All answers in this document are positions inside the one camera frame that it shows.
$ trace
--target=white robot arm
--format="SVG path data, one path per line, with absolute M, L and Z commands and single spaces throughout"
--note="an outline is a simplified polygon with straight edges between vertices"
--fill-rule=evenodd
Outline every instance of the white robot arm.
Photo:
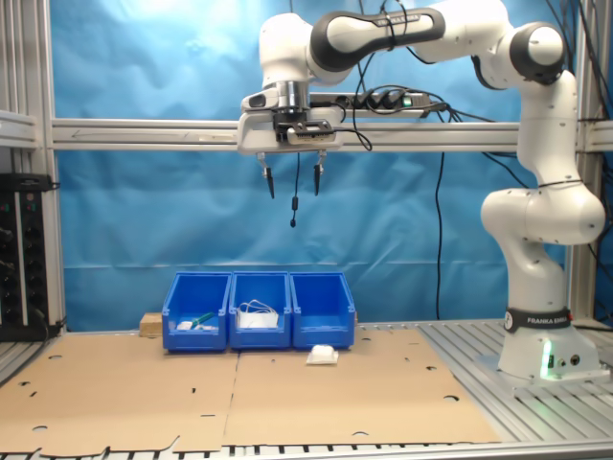
M 517 156 L 539 185 L 494 192 L 482 208 L 509 268 L 508 333 L 499 367 L 527 381 L 603 372 L 594 345 L 571 326 L 563 271 L 543 248 L 591 242 L 604 226 L 602 204 L 576 167 L 577 87 L 562 70 L 564 44 L 550 24 L 514 28 L 500 0 L 448 0 L 371 16 L 332 12 L 313 27 L 296 14 L 281 14 L 263 24 L 260 45 L 263 90 L 242 101 L 238 150 L 257 153 L 262 163 L 264 152 L 340 148 L 340 110 L 311 108 L 308 86 L 340 82 L 378 50 L 411 45 L 432 63 L 471 56 L 481 84 L 517 88 Z

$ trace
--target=blue curtain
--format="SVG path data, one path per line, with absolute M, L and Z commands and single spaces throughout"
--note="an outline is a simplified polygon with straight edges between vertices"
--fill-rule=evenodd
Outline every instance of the blue curtain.
M 405 7 L 430 2 L 404 1 Z M 545 2 L 508 0 L 511 22 L 553 22 Z M 58 117 L 236 120 L 261 89 L 258 36 L 289 1 L 52 0 Z M 364 2 L 378 12 L 380 2 Z M 357 0 L 294 0 L 314 23 Z M 396 2 L 388 2 L 390 10 Z M 355 91 L 355 71 L 337 90 Z M 516 121 L 516 91 L 489 91 L 468 57 L 423 65 L 405 50 L 378 53 L 367 87 L 397 83 L 453 106 Z M 276 198 L 254 158 L 236 152 L 61 151 L 62 244 L 68 326 L 133 329 L 159 311 L 177 270 L 341 270 L 360 321 L 435 316 L 439 153 L 334 153 L 319 196 L 316 158 L 302 155 L 298 225 L 289 226 L 296 155 L 272 156 Z M 534 178 L 504 160 L 525 182 Z M 443 319 L 501 317 L 502 253 L 481 203 L 516 187 L 482 154 L 446 156 L 441 208 Z M 552 251 L 563 259 L 563 248 Z

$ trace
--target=cardboard sheet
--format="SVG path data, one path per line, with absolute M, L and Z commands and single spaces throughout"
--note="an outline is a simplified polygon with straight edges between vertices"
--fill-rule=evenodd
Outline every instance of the cardboard sheet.
M 83 456 L 219 450 L 236 354 L 167 355 L 161 338 L 68 335 L 0 388 L 0 451 Z
M 499 441 L 417 331 L 359 331 L 337 365 L 306 360 L 240 355 L 224 445 Z

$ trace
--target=black cable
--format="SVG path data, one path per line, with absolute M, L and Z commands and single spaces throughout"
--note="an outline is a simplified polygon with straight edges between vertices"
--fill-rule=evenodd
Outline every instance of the black cable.
M 359 0 L 359 2 L 360 2 L 360 12 L 362 13 L 362 15 L 364 15 L 364 4 L 362 3 L 362 0 Z M 362 65 L 359 62 L 357 63 L 357 72 L 360 74 L 360 77 L 364 75 L 364 73 L 362 72 Z M 366 83 L 364 83 L 363 77 L 362 77 L 362 91 L 366 92 Z
M 462 113 L 464 115 L 463 112 L 460 112 L 459 110 L 450 110 L 449 113 L 451 114 L 451 119 L 454 120 L 455 122 L 459 122 L 462 123 L 464 120 L 462 119 L 462 117 L 460 117 L 459 113 Z M 517 183 L 519 185 L 521 185 L 524 189 L 529 189 L 530 187 L 528 187 L 519 177 L 517 177 L 517 175 L 515 175 L 515 173 L 511 170 L 511 168 L 509 168 L 507 165 L 505 165 L 503 162 L 498 161 L 496 158 L 494 158 L 492 156 L 491 152 L 486 152 L 486 151 L 482 151 L 481 152 L 487 159 L 493 161 L 494 163 L 496 163 L 497 165 L 502 166 L 505 170 L 507 170 L 509 172 L 509 174 L 512 176 L 513 179 L 515 179 L 517 181 Z M 514 158 L 514 156 L 507 156 L 506 154 L 503 153 L 498 153 L 497 156 L 501 156 L 501 157 L 506 157 L 506 158 Z
M 443 215 L 441 213 L 441 204 L 439 202 L 439 190 L 441 189 L 441 182 L 443 181 L 443 169 L 444 169 L 444 151 L 441 152 L 441 168 L 439 169 L 439 179 L 437 180 L 437 188 L 434 193 L 434 201 L 437 205 L 437 214 L 439 215 L 439 250 L 437 253 L 437 298 L 436 298 L 436 312 L 437 319 L 441 319 L 441 255 L 443 254 Z
M 347 108 L 344 105 L 342 105 L 341 103 L 335 103 L 335 102 L 310 103 L 311 108 L 315 108 L 315 107 L 332 107 L 333 105 L 337 106 L 341 110 L 343 110 L 343 118 L 341 119 L 341 123 L 343 123 L 345 121 L 345 119 L 347 118 Z
M 613 329 L 597 328 L 595 326 L 575 326 L 575 329 L 582 329 L 584 331 L 596 331 L 598 333 L 613 333 Z
M 568 69 L 572 72 L 573 69 L 573 57 L 571 55 L 571 46 L 568 42 L 568 37 L 566 36 L 566 30 L 564 29 L 564 26 L 562 25 L 562 21 L 560 21 L 559 17 L 557 16 L 557 12 L 554 9 L 553 5 L 551 4 L 550 0 L 545 0 L 547 2 L 547 5 L 549 6 L 549 9 L 552 11 L 552 13 L 554 14 L 554 18 L 556 19 L 556 23 L 560 28 L 560 32 L 562 33 L 562 38 L 564 38 L 564 44 L 566 45 L 566 58 L 568 59 L 568 62 L 566 63 L 566 66 L 568 67 Z
M 454 113 L 459 113 L 460 115 L 464 115 L 468 118 L 474 118 L 475 120 L 481 120 L 482 122 L 495 123 L 494 120 L 491 120 L 490 118 L 480 117 L 479 115 L 472 115 L 471 113 L 463 112 L 462 110 L 458 110 L 457 108 L 451 108 L 450 110 Z
M 509 174 L 512 176 L 513 179 L 515 179 L 517 181 L 517 183 L 519 185 L 521 185 L 524 189 L 529 189 L 530 187 L 528 187 L 524 182 L 522 182 L 522 180 L 517 177 L 515 175 L 515 173 L 511 170 L 511 168 L 509 168 L 507 165 L 505 165 L 503 162 L 498 161 L 496 158 L 494 158 L 493 156 L 491 156 L 489 153 L 482 151 L 481 152 L 486 158 L 490 159 L 491 161 L 493 161 L 494 163 L 497 163 L 498 165 L 502 166 L 505 170 L 507 170 L 509 172 Z
M 289 222 L 289 225 L 294 228 L 296 226 L 296 211 L 298 211 L 298 178 L 300 177 L 300 152 L 296 153 L 296 184 L 294 188 L 294 197 L 291 198 L 291 209 L 294 215 Z
M 609 91 L 609 87 L 608 87 L 608 83 L 606 82 L 606 78 L 602 74 L 602 69 L 600 67 L 598 55 L 596 55 L 596 52 L 594 51 L 594 44 L 592 43 L 592 37 L 590 36 L 590 33 L 589 33 L 589 26 L 587 24 L 587 18 L 585 17 L 585 11 L 580 1 L 578 2 L 578 11 L 579 11 L 579 17 L 580 17 L 581 24 L 583 26 L 584 35 L 585 35 L 585 46 L 587 48 L 587 53 L 590 58 L 590 62 L 592 64 L 592 71 L 594 72 L 594 76 L 597 81 L 596 89 L 599 93 L 599 98 L 601 100 L 602 111 L 605 114 L 606 118 L 610 118 L 609 111 L 608 111 L 607 104 L 606 104 L 606 99 L 604 98 L 604 95 L 602 93 L 602 86 L 604 87 L 606 91 L 608 102 L 612 106 L 613 106 L 613 98 L 611 98 L 611 93 Z
M 371 151 L 373 149 L 373 143 L 371 143 L 368 137 L 366 137 L 364 134 L 359 132 L 359 130 L 357 129 L 357 122 L 355 121 L 355 106 L 357 105 L 357 95 L 359 94 L 359 91 L 360 91 L 360 84 L 364 82 L 364 76 L 366 75 L 368 66 L 371 65 L 371 61 L 373 60 L 374 57 L 375 57 L 375 54 L 371 54 L 368 57 L 368 59 L 366 60 L 366 65 L 364 66 L 364 71 L 360 72 L 360 80 L 357 83 L 357 87 L 355 88 L 355 94 L 353 96 L 353 107 L 352 107 L 353 132 L 357 135 L 357 138 L 360 140 L 362 147 L 366 149 L 367 151 Z
M 427 60 L 423 60 L 421 57 L 418 56 L 418 54 L 415 51 L 411 49 L 411 47 L 407 46 L 406 49 L 409 53 L 413 55 L 413 58 L 417 59 L 422 64 L 431 65 L 434 63 L 434 62 L 428 62 Z
M 611 284 L 613 284 L 613 276 L 611 276 L 611 273 L 609 273 L 609 270 L 606 269 L 606 266 L 604 266 L 604 264 L 601 262 L 601 259 L 596 255 L 596 252 L 594 251 L 592 244 L 588 244 L 587 247 L 592 253 L 592 256 L 594 256 L 594 259 L 596 260 L 596 264 L 598 268 L 602 270 L 602 273 L 604 273 L 604 275 L 609 279 Z
M 373 143 L 371 142 L 371 140 L 366 137 L 364 134 L 362 134 L 360 131 L 358 131 L 357 129 L 351 129 L 350 127 L 337 127 L 334 129 L 335 132 L 352 132 L 354 133 L 357 138 L 360 140 L 360 143 L 362 144 L 362 146 L 364 146 L 364 149 L 366 149 L 367 151 L 371 151 L 373 150 Z

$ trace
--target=storage bin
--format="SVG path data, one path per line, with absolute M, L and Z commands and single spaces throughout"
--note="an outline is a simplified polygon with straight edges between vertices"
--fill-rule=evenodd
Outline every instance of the storage bin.
M 170 352 L 225 350 L 231 283 L 231 273 L 178 272 L 162 309 L 164 348 Z M 176 329 L 182 321 L 193 321 L 209 312 L 214 316 L 202 325 L 213 329 Z
M 240 304 L 257 299 L 279 315 L 276 328 L 239 328 Z M 238 271 L 233 275 L 228 313 L 230 346 L 235 350 L 291 346 L 291 300 L 286 272 Z
M 294 309 L 294 347 L 351 347 L 355 328 L 355 305 L 345 275 L 290 273 L 289 279 Z

